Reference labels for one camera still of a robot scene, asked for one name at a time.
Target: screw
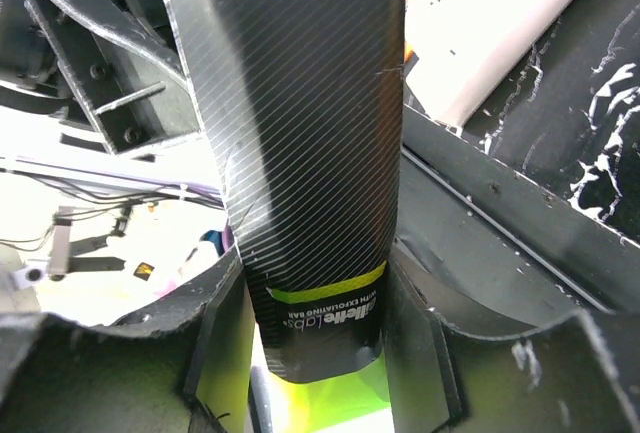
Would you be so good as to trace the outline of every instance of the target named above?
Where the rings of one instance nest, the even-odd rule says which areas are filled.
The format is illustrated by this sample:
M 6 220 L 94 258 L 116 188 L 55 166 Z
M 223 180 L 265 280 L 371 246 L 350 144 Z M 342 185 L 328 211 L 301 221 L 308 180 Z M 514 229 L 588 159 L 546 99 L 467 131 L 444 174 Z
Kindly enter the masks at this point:
M 107 77 L 107 67 L 99 64 L 91 65 L 89 68 L 89 75 L 94 80 L 104 80 Z
M 42 278 L 42 271 L 40 270 L 29 270 L 27 272 L 27 280 L 29 281 L 38 281 Z
M 131 127 L 125 130 L 123 137 L 124 141 L 126 141 L 130 145 L 133 145 L 134 143 L 137 143 L 140 138 L 142 138 L 142 134 L 137 128 Z

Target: white object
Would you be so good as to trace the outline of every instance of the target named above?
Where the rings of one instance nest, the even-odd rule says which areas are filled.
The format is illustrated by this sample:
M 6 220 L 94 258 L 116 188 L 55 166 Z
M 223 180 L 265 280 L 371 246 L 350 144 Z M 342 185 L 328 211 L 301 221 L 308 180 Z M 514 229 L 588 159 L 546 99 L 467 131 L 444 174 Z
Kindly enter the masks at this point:
M 413 0 L 407 85 L 434 121 L 462 127 L 572 0 Z

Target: black marble surface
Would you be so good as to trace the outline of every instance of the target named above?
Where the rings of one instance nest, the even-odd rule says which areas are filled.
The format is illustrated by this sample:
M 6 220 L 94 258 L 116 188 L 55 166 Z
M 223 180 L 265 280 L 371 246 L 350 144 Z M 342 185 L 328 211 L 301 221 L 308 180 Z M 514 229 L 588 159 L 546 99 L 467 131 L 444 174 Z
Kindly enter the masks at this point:
M 424 113 L 408 91 L 405 106 Z M 574 209 L 640 241 L 636 112 L 640 0 L 574 0 L 478 109 L 461 138 Z

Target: neon green surface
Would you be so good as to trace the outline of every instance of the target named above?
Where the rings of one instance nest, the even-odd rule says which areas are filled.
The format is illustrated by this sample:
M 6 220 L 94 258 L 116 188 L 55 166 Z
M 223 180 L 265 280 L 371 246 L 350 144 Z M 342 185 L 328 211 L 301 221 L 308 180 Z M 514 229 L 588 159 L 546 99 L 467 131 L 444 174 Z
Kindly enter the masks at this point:
M 376 281 L 384 273 L 384 268 L 387 265 L 385 261 L 375 270 L 365 273 L 364 275 L 356 276 L 349 280 L 339 281 L 331 285 L 320 286 L 318 288 L 312 288 L 304 291 L 281 291 L 281 290 L 269 290 L 271 296 L 282 303 L 293 305 L 296 303 L 306 303 L 308 301 L 317 301 L 331 296 L 340 295 L 349 291 L 357 290 L 369 286 Z
M 288 413 L 273 418 L 278 433 L 312 433 L 390 406 L 384 355 L 355 373 L 313 383 L 273 378 Z

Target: white device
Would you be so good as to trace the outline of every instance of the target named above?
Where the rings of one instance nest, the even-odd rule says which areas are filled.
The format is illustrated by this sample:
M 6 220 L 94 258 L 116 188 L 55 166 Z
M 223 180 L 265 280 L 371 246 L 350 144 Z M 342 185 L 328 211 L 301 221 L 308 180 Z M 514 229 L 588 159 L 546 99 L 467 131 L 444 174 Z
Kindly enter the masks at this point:
M 434 121 L 460 128 L 572 0 L 412 0 L 407 85 Z

